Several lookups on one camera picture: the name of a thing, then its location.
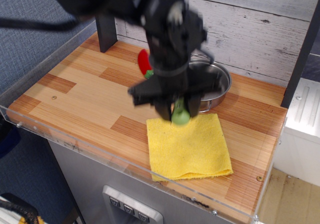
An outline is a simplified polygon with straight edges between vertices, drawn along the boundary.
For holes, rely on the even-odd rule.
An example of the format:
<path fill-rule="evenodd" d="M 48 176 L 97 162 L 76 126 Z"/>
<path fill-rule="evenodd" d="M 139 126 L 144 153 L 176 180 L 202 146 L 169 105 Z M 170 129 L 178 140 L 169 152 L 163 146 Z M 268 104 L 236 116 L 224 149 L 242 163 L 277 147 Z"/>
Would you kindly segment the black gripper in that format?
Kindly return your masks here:
<path fill-rule="evenodd" d="M 196 117 L 200 110 L 201 99 L 216 87 L 214 77 L 204 70 L 188 67 L 175 76 L 153 74 L 128 89 L 133 104 L 152 104 L 160 117 L 165 121 L 172 120 L 172 104 L 184 98 L 184 104 L 190 117 Z"/>

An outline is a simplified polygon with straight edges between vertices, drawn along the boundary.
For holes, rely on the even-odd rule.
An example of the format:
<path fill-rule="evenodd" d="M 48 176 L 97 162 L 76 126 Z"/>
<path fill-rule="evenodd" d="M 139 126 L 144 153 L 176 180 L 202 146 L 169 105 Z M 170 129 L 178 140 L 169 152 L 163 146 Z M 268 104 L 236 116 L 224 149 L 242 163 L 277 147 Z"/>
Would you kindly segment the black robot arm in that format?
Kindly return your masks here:
<path fill-rule="evenodd" d="M 71 15 L 86 18 L 109 14 L 145 30 L 153 75 L 128 89 L 135 105 L 150 104 L 167 121 L 171 105 L 182 100 L 191 117 L 201 98 L 218 87 L 218 79 L 189 66 L 192 52 L 207 40 L 202 17 L 186 0 L 57 0 Z"/>

